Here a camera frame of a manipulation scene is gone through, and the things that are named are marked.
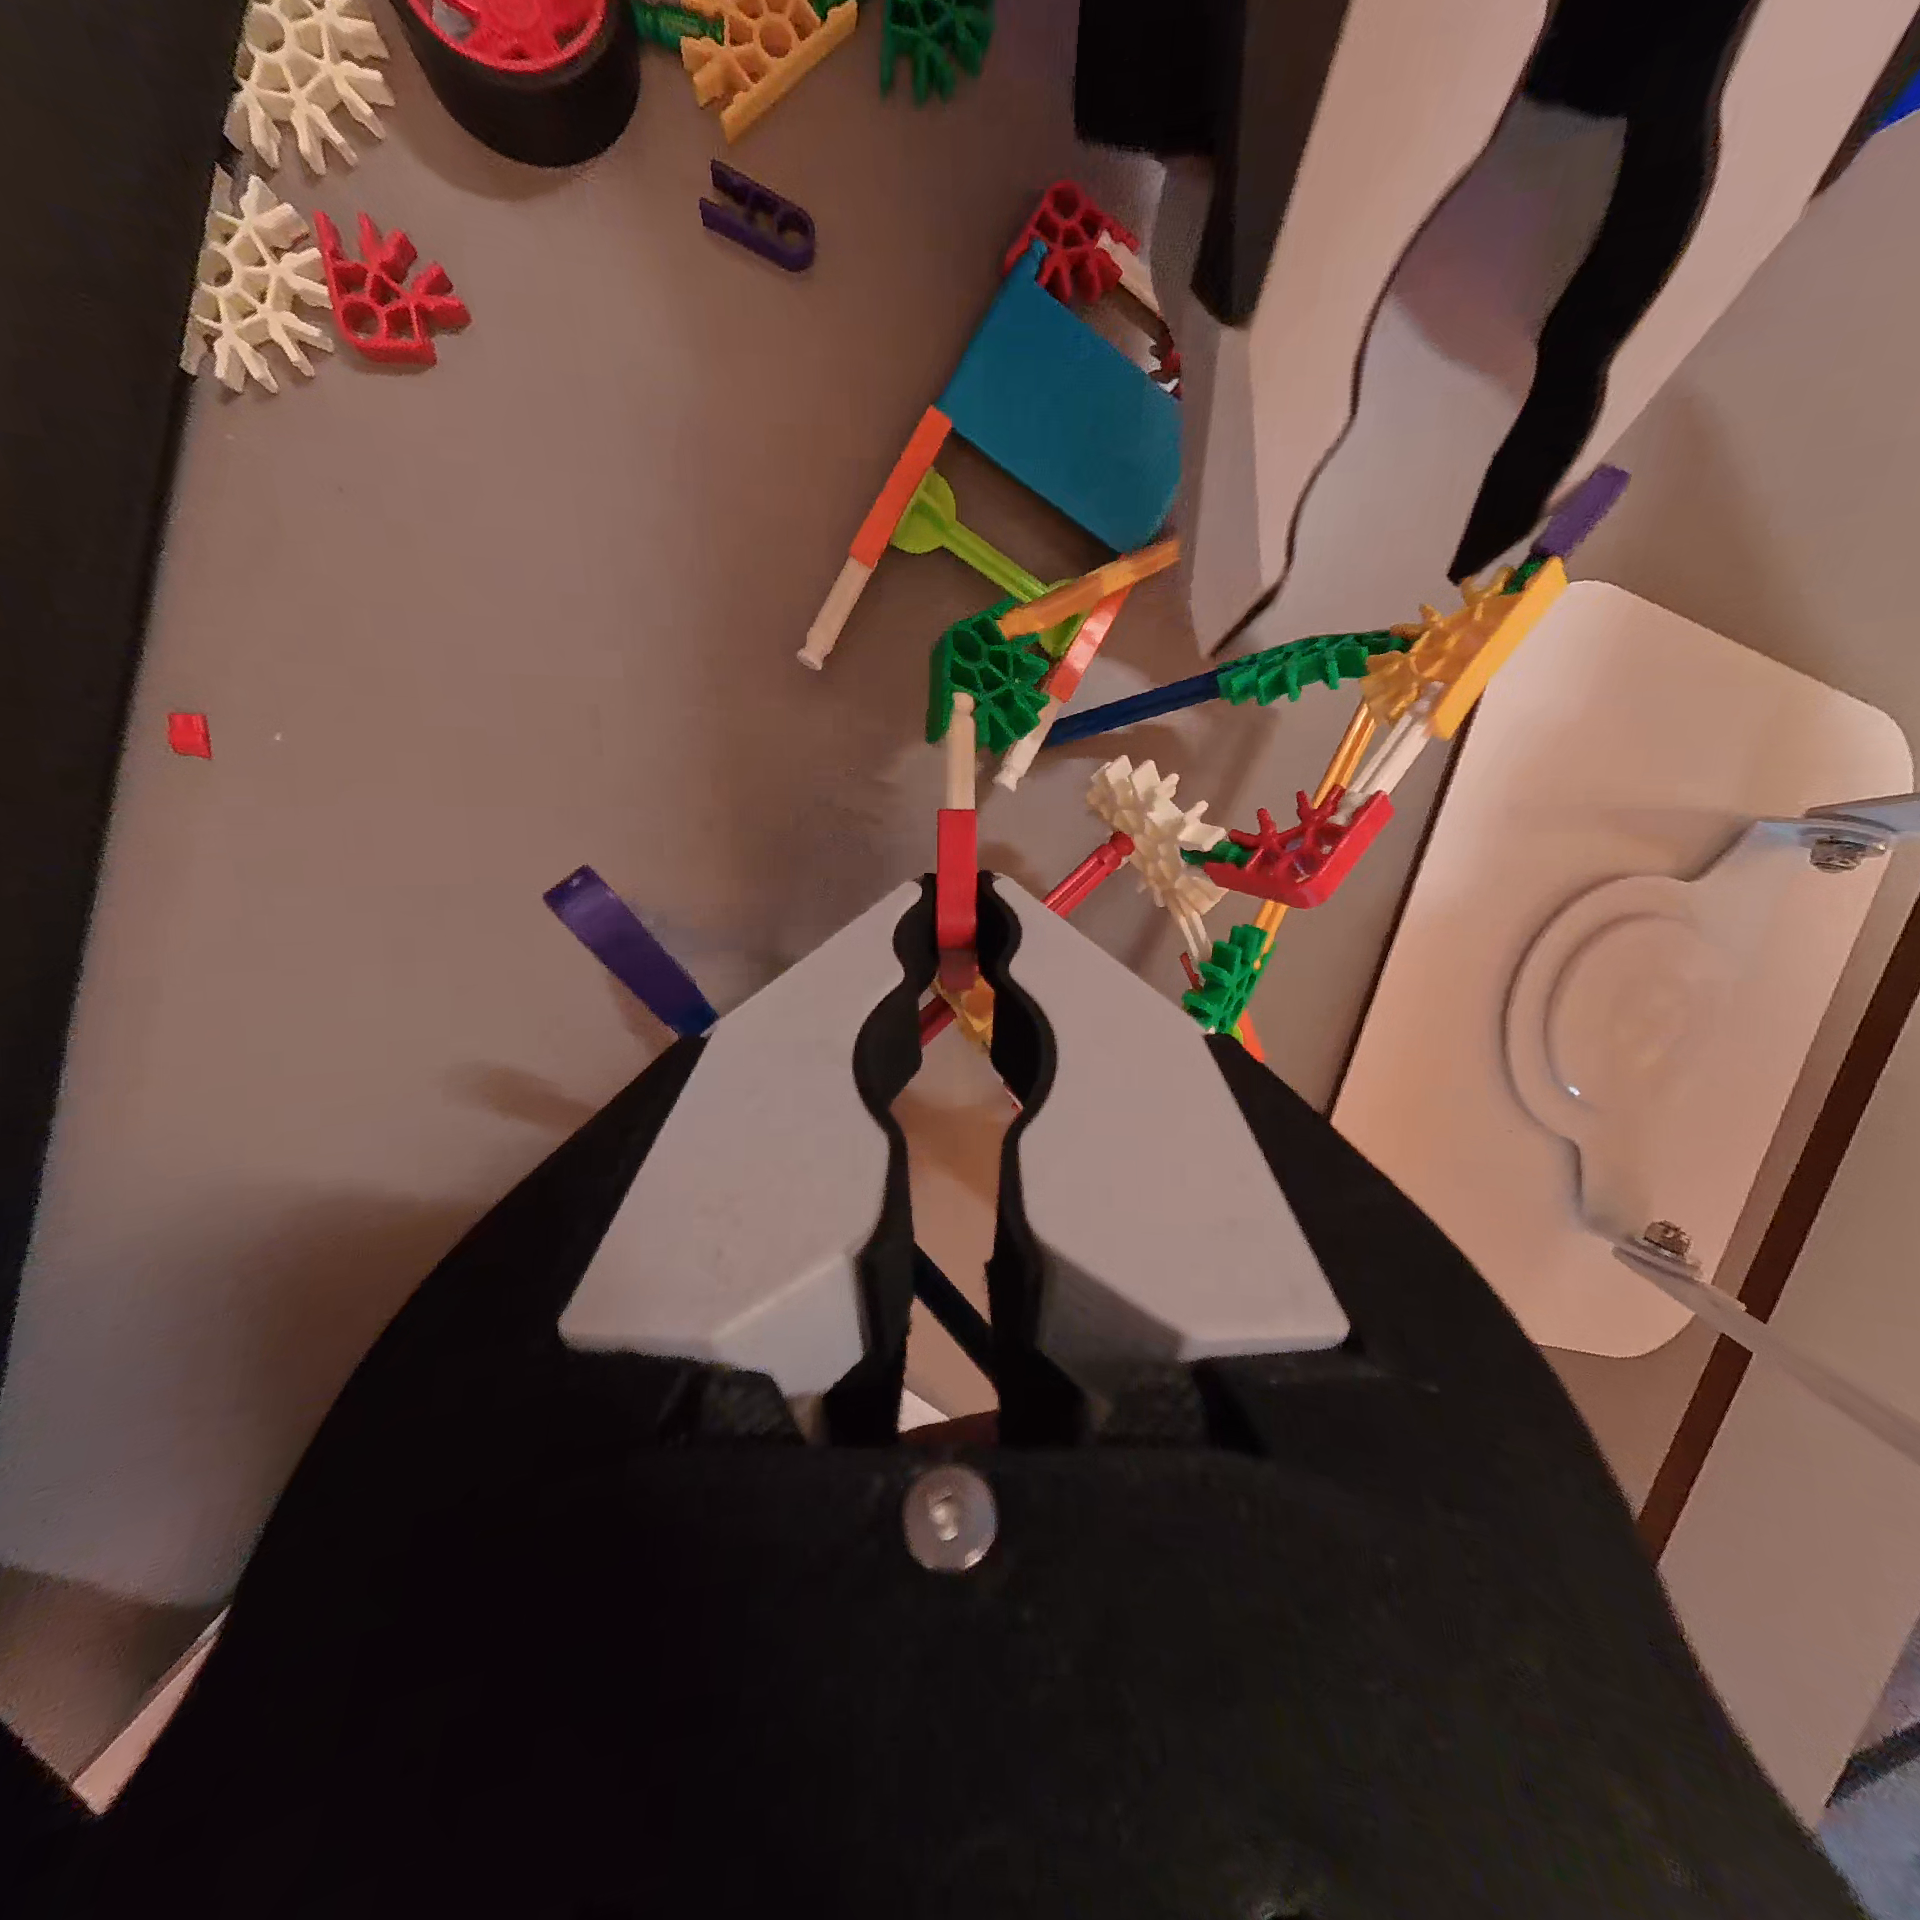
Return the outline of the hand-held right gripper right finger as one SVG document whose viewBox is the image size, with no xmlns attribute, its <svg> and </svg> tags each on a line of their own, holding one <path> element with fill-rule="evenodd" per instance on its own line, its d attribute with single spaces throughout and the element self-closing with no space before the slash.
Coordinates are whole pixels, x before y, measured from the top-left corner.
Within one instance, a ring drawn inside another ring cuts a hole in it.
<svg viewBox="0 0 1920 1920">
<path fill-rule="evenodd" d="M 1076 1385 L 1135 1361 L 1327 1353 L 1350 1332 L 1225 1063 L 1170 999 L 1007 878 L 981 883 L 998 1149 L 991 1326 Z"/>
</svg>

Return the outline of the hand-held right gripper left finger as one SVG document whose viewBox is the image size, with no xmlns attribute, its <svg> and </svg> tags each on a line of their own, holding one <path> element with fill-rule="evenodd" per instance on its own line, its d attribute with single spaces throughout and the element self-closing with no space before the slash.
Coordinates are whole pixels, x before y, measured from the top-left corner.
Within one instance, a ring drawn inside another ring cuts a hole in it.
<svg viewBox="0 0 1920 1920">
<path fill-rule="evenodd" d="M 850 1368 L 890 1148 L 857 1031 L 902 985 L 899 885 L 722 1015 L 563 1316 L 585 1353 Z"/>
</svg>

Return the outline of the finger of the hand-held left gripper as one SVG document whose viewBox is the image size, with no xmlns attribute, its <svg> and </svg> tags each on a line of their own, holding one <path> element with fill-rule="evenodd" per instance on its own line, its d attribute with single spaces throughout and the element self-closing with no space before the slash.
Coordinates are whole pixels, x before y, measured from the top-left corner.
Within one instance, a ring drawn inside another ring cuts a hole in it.
<svg viewBox="0 0 1920 1920">
<path fill-rule="evenodd" d="M 1444 352 L 1519 405 L 1446 575 L 1620 440 L 1883 112 L 1883 4 L 1549 4 L 1444 207 Z"/>
<path fill-rule="evenodd" d="M 1285 583 L 1412 239 L 1487 148 L 1547 20 L 1532 1 L 1252 4 L 1231 177 L 1238 320 L 1189 297 L 1189 613 L 1212 653 Z"/>
</svg>

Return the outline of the blue panel toy seat assembly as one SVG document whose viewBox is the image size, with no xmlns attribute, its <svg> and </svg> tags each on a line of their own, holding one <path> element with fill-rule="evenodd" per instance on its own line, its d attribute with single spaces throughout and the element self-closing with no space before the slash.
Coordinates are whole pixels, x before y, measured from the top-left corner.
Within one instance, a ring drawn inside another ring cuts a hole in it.
<svg viewBox="0 0 1920 1920">
<path fill-rule="evenodd" d="M 1076 180 L 1045 188 L 1002 261 L 1002 284 L 854 529 L 847 555 L 948 550 L 1015 600 L 1045 593 L 958 518 L 937 470 L 948 440 L 1116 552 L 1161 529 L 1181 476 L 1174 391 L 1103 337 L 1089 311 L 1126 291 L 1159 315 L 1135 237 Z"/>
</svg>

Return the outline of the colourful toy wheel model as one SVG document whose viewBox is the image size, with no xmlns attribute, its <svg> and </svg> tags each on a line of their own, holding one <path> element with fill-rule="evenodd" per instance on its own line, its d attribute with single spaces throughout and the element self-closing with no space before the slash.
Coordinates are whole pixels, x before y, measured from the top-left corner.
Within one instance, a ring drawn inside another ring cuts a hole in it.
<svg viewBox="0 0 1920 1920">
<path fill-rule="evenodd" d="M 1178 776 L 1145 760 L 1103 760 L 1089 806 L 1103 838 L 1043 902 L 1070 916 L 1107 880 L 1132 871 L 1183 937 L 1181 1007 L 1212 1037 L 1255 1051 L 1245 1015 L 1287 912 L 1330 901 L 1395 817 L 1393 792 L 1435 741 L 1451 741 L 1495 671 L 1567 587 L 1567 558 L 1618 502 L 1628 470 L 1594 468 L 1551 510 L 1526 555 L 1463 583 L 1451 609 L 1425 608 L 1383 631 L 1308 636 L 1237 655 L 1196 677 L 1059 718 L 1049 742 L 1071 745 L 1201 703 L 1266 709 L 1308 687 L 1354 684 L 1361 701 L 1325 772 L 1299 792 L 1293 817 L 1260 809 L 1252 829 L 1220 829 L 1181 804 Z M 948 801 L 934 829 L 934 901 L 947 918 L 975 875 L 975 756 L 998 756 L 1046 700 L 1083 678 L 1126 592 L 1159 563 L 1116 559 L 953 622 L 927 659 L 925 737 L 943 752 Z"/>
</svg>

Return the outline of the green toy connector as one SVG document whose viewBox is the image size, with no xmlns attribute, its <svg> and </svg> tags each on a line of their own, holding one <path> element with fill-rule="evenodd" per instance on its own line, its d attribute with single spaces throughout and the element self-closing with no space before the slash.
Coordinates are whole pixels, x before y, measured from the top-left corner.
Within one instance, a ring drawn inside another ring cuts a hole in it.
<svg viewBox="0 0 1920 1920">
<path fill-rule="evenodd" d="M 947 102 L 981 73 L 994 36 L 994 1 L 882 1 L 879 94 L 902 63 L 914 105 Z"/>
</svg>

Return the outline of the white document stand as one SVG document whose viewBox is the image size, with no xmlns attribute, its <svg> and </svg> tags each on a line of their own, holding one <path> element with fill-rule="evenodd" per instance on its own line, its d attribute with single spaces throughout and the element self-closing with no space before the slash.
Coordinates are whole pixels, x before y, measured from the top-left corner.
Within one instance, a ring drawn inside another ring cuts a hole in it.
<svg viewBox="0 0 1920 1920">
<path fill-rule="evenodd" d="M 1606 583 L 1481 696 L 1332 1121 L 1547 1349 L 1689 1316 L 1915 1456 L 1915 1419 L 1716 1286 L 1893 848 L 1882 709 Z"/>
</svg>

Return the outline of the yellow toy connector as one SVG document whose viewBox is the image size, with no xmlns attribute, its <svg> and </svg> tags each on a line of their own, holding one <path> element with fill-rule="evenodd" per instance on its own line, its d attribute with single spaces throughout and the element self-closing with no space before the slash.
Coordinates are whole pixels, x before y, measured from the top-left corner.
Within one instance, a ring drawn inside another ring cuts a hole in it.
<svg viewBox="0 0 1920 1920">
<path fill-rule="evenodd" d="M 738 142 L 843 46 L 859 20 L 857 1 L 691 1 L 711 29 L 681 41 L 693 99 L 718 113 Z"/>
</svg>

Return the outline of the purple toy connector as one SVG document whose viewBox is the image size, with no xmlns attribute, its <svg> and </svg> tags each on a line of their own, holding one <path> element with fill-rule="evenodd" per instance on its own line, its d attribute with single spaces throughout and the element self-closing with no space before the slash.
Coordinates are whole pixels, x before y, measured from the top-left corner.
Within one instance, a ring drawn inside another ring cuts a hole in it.
<svg viewBox="0 0 1920 1920">
<path fill-rule="evenodd" d="M 708 180 L 711 191 L 700 198 L 700 216 L 708 232 L 757 253 L 782 271 L 811 270 L 818 229 L 803 204 L 719 157 L 708 160 Z"/>
</svg>

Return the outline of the red wheel black tyre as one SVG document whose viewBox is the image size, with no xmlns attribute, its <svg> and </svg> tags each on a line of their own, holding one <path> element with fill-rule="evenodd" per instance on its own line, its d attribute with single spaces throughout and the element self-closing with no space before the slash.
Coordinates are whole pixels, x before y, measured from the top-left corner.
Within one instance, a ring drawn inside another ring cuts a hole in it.
<svg viewBox="0 0 1920 1920">
<path fill-rule="evenodd" d="M 396 1 L 451 117 L 493 152 L 563 169 L 605 152 L 639 99 L 639 36 L 619 1 Z"/>
</svg>

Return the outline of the red toy connector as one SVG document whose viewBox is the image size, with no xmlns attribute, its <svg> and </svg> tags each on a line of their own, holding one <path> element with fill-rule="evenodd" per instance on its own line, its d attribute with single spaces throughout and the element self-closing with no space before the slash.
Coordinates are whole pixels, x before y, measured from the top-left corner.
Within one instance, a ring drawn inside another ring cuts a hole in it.
<svg viewBox="0 0 1920 1920">
<path fill-rule="evenodd" d="M 474 323 L 467 302 L 437 261 L 420 261 L 411 235 L 356 215 L 347 246 L 326 213 L 315 215 L 326 300 L 342 340 L 378 368 L 431 368 L 443 331 Z"/>
</svg>

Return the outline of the white snowflake toy connector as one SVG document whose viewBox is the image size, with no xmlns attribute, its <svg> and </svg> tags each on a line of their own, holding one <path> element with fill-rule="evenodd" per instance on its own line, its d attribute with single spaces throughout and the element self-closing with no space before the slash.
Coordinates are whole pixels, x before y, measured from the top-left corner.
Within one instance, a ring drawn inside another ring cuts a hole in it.
<svg viewBox="0 0 1920 1920">
<path fill-rule="evenodd" d="M 364 1 L 247 4 L 234 52 L 226 142 L 267 171 L 281 167 L 286 139 L 295 142 L 311 175 L 325 175 L 329 157 L 356 165 L 339 113 L 382 136 L 378 112 L 393 105 L 382 70 L 388 54 Z"/>
<path fill-rule="evenodd" d="M 179 358 L 186 375 L 211 368 L 229 393 L 247 383 L 277 393 L 270 349 L 302 376 L 315 375 L 311 352 L 332 352 L 332 337 L 305 312 L 329 311 L 311 232 L 306 216 L 260 177 L 236 185 L 223 167 L 213 171 Z"/>
</svg>

